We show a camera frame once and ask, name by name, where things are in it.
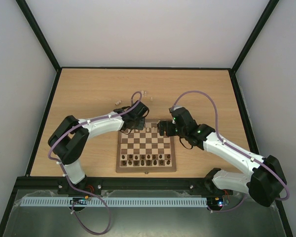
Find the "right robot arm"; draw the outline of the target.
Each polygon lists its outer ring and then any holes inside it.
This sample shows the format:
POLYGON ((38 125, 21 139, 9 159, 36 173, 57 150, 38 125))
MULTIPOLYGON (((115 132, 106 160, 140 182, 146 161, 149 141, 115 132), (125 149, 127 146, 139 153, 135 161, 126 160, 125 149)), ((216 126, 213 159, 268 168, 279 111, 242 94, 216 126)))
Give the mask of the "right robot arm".
POLYGON ((240 173, 218 170, 205 181, 206 190, 217 193, 227 189, 249 195, 258 204, 269 207, 286 188, 287 181, 279 160, 274 156, 263 157, 251 153, 228 141, 212 127, 197 124, 190 112, 176 106, 171 120, 157 124, 160 135, 178 136, 191 147, 215 154, 235 166, 240 173))

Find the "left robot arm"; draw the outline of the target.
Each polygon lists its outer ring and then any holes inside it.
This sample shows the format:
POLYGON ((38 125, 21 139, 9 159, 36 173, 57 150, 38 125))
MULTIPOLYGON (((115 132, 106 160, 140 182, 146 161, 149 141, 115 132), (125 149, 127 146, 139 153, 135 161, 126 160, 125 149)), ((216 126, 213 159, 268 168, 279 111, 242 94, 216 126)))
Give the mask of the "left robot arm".
POLYGON ((126 130, 143 130, 149 108, 136 101, 133 106, 122 107, 95 118, 76 119, 67 116, 48 140, 48 157, 60 163, 64 174, 77 185, 86 178, 79 158, 91 138, 126 130))

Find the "wooden chess board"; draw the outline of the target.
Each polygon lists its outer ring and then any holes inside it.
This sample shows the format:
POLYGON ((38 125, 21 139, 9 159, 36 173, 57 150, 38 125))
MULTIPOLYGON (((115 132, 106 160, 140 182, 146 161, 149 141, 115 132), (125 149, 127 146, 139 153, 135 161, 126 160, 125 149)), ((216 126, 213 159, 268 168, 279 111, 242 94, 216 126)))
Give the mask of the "wooden chess board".
POLYGON ((118 133, 117 140, 117 155, 116 155, 116 172, 117 173, 150 173, 150 172, 175 172, 176 155, 175 155, 175 143, 174 138, 167 136, 160 136, 157 124, 159 119, 147 119, 143 130, 126 130, 118 133), (151 160, 151 165, 147 166, 146 161, 151 160))

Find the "black aluminium rail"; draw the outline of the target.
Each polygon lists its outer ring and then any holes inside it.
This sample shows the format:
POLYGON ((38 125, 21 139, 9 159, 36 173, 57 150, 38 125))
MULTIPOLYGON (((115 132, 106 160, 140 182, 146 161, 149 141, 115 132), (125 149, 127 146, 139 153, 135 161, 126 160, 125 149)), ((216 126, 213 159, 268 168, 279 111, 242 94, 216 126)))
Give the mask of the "black aluminium rail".
MULTIPOLYGON (((65 189, 68 182, 65 177, 18 177, 15 186, 31 188, 52 188, 61 186, 65 189)), ((223 193, 228 188, 217 188, 208 178, 108 178, 108 177, 87 177, 76 184, 75 187, 85 189, 93 187, 94 191, 99 190, 178 190, 178 191, 200 191, 223 193)))

